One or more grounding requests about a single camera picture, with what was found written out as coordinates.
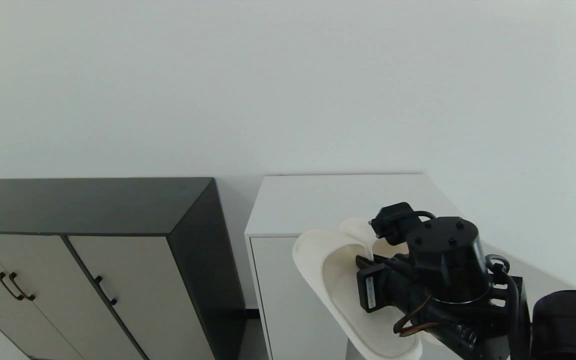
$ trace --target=black cable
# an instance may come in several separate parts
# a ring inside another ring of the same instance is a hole
[[[435,216],[434,214],[432,214],[432,212],[423,211],[423,210],[421,210],[421,211],[413,211],[413,212],[410,212],[410,214],[411,214],[413,217],[426,217],[426,218],[428,218],[428,219],[436,219],[436,218],[437,218],[437,216]]]
[[[493,264],[493,260],[501,262],[500,264]],[[522,347],[523,341],[520,337],[519,331],[519,290],[517,284],[508,271],[510,270],[510,262],[502,255],[487,255],[486,267],[490,269],[495,275],[503,278],[508,284],[508,299],[510,308],[510,328],[508,329],[508,347],[510,348],[510,358],[512,360],[529,360],[530,357],[526,354],[526,349]]]

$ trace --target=cabinet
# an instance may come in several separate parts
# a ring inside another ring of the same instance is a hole
[[[372,219],[380,208],[402,201],[437,216],[462,216],[425,174],[267,176],[263,179],[244,236],[270,360],[348,360],[358,356],[295,267],[293,245],[307,230],[336,231],[345,219]],[[480,230],[483,235],[494,236],[485,228]],[[510,260],[511,275],[523,276],[531,308],[540,297],[571,288],[498,248],[482,244],[486,253],[503,255]],[[424,343],[422,359],[458,360],[459,357],[442,346]]]
[[[26,354],[40,359],[82,360],[31,301],[17,298],[21,294],[9,279],[11,271],[1,263],[0,274],[0,330]]]
[[[235,360],[245,323],[213,178],[0,180],[0,330],[30,358]]]

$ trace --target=beige cabinet door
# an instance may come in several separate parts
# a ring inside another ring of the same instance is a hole
[[[150,360],[214,359],[166,237],[68,239]]]
[[[38,359],[82,360],[82,356],[32,301],[16,298],[20,292],[10,282],[10,272],[2,264],[0,274],[4,275],[0,280],[1,332],[29,356]]]
[[[0,234],[0,262],[85,360],[142,360],[61,237]]]

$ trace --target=cabinet door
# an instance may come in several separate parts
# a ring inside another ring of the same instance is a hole
[[[150,360],[214,359],[165,237],[68,239]]]
[[[272,360],[343,360],[348,337],[297,270],[296,240],[250,238]]]
[[[0,330],[21,351],[39,359],[82,360],[71,344],[46,319],[29,300],[21,301],[11,295],[9,289],[20,295],[9,281],[9,272],[0,264],[0,273],[6,275],[0,282]]]
[[[142,359],[59,236],[0,234],[0,262],[85,360]]]

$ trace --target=black cabinet top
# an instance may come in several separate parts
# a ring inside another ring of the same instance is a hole
[[[164,236],[212,177],[3,178],[0,233]]]

